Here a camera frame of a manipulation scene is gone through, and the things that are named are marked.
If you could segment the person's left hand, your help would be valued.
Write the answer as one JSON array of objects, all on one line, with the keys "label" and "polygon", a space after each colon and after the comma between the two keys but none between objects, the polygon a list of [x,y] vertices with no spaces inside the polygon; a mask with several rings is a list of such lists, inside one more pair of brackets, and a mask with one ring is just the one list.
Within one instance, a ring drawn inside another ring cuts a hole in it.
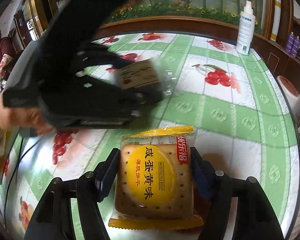
[{"label": "person's left hand", "polygon": [[34,128],[39,135],[53,130],[53,127],[42,118],[40,109],[5,107],[2,94],[0,94],[0,140],[6,130],[15,127]]}]

